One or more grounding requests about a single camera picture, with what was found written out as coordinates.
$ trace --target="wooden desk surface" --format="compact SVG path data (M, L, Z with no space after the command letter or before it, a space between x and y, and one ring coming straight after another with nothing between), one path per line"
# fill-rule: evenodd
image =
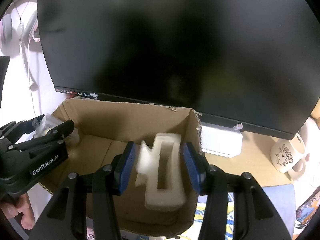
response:
M205 153L209 164L223 171L241 175L250 172L262 187L293 183L288 173L281 173L272 165L270 150L277 138L266 135L243 132L241 153L233 158Z

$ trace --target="finger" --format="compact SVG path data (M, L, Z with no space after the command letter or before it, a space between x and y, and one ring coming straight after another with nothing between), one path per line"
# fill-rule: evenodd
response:
M0 202L0 208L7 219L13 218L18 215L16 207L12 204Z
M30 200L27 193L18 198L16 207L19 213L23 212L25 209L28 209L30 207Z
M33 215L32 207L25 209L23 211L23 216L21 218L21 225L24 229L31 230L35 225L35 216Z

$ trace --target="computer monitor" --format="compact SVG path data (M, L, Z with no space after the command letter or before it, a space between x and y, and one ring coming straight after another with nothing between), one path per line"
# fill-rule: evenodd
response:
M59 92L192 107L204 122L291 139L320 96L315 10L306 0L38 0L38 22Z

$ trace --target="screw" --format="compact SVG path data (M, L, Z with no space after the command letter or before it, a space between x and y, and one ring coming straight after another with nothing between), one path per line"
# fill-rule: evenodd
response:
M112 171L112 166L111 165L106 165L103 167L104 171Z
M77 177L77 174L75 172L72 172L68 175L69 179L75 179Z
M248 172L244 172L242 174L242 176L244 176L246 179L251 179L252 178L252 175L250 173L248 173Z
M208 171L217 171L217 167L216 166L214 166L214 165L209 165L208 166Z

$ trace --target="ceramic mug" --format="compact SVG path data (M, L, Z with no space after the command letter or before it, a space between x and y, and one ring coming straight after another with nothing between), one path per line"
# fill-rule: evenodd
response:
M301 177L306 171L306 162L304 159L306 147L299 134L296 134L292 140L279 139L270 151L270 157L273 166L280 172L289 171L293 179ZM303 168L301 171L294 171L292 167L302 160Z

